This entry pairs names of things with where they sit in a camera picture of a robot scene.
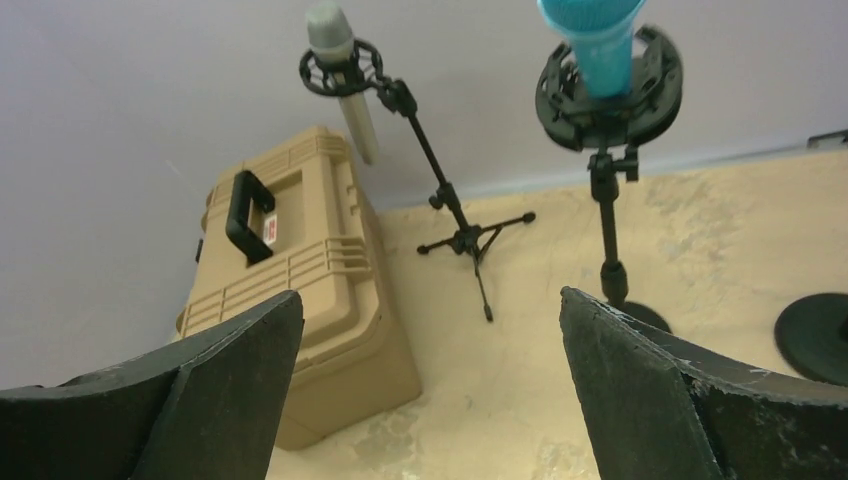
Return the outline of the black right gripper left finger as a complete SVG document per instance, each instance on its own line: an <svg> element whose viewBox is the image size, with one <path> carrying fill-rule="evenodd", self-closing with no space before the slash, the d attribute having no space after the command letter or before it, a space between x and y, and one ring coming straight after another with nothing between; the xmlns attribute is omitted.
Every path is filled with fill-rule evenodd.
<svg viewBox="0 0 848 480"><path fill-rule="evenodd" d="M53 387L1 394L5 479L262 479L304 328L293 291Z"/></svg>

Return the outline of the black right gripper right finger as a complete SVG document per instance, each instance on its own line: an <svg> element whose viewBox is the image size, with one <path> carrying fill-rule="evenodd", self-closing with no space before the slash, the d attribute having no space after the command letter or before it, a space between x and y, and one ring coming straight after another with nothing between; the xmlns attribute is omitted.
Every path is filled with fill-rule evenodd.
<svg viewBox="0 0 848 480"><path fill-rule="evenodd" d="M573 287L560 327L604 479L843 479L847 391L720 355Z"/></svg>

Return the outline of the black round-base shock-mount stand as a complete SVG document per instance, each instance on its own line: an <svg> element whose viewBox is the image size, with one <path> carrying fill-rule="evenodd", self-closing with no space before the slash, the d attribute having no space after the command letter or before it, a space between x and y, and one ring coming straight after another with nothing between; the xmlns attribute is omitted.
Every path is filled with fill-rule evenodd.
<svg viewBox="0 0 848 480"><path fill-rule="evenodd" d="M636 320L664 332L671 330L654 309L628 300L627 271L619 256L614 203L617 176L639 178L640 146L665 133L676 120L683 97L683 64L671 38L646 24L626 36L643 53L631 60L629 93L609 99L590 98L572 45L562 42L548 56L535 89L537 118L557 145L591 150L587 169L590 191L600 209L604 260L601 288L607 302Z"/></svg>

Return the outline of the black tripod microphone stand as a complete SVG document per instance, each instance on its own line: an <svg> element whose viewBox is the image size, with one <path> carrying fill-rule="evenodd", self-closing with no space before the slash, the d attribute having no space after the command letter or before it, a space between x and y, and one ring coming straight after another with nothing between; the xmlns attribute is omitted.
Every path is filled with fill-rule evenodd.
<svg viewBox="0 0 848 480"><path fill-rule="evenodd" d="M488 322L493 322L494 315L483 285L480 266L490 246L504 228L517 224L529 224L536 219L536 213L528 211L519 217L488 226L470 223L463 211L457 192L445 176L418 119L418 104L408 85L402 79L394 79L384 73L382 57L371 43L355 38L355 47L354 58L359 60L359 70L366 81L365 85L340 86L338 89L331 87L329 83L330 73L321 69L320 64L316 62L315 55L309 48L302 55L298 67L304 86L310 92L319 96L337 99L339 99L338 95L350 95L360 91L364 93L373 89L387 110L400 115L409 122L438 182L438 187L430 195L428 202L436 210L447 208L457 225L452 236L431 244L422 244L417 247L417 253L427 255L432 250L448 246L457 255L469 256L472 259L474 274L481 294L484 316Z"/></svg>

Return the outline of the blue microphone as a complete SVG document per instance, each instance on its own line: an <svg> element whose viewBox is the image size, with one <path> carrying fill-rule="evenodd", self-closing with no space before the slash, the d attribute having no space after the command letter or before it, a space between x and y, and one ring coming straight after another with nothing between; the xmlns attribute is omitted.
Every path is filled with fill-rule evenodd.
<svg viewBox="0 0 848 480"><path fill-rule="evenodd" d="M641 0L539 0L537 7L576 57L592 98L626 95L631 90L634 20Z"/></svg>

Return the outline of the grey silver microphone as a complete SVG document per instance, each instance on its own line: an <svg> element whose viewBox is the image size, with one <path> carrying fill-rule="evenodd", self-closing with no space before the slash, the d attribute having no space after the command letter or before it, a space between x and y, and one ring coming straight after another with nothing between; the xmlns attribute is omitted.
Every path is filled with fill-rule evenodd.
<svg viewBox="0 0 848 480"><path fill-rule="evenodd" d="M330 86L365 85L359 60L354 58L355 35L341 6L335 1L318 1L307 10L305 19L310 50L321 69L330 73ZM374 164L380 149L364 93L338 98L354 146L366 165Z"/></svg>

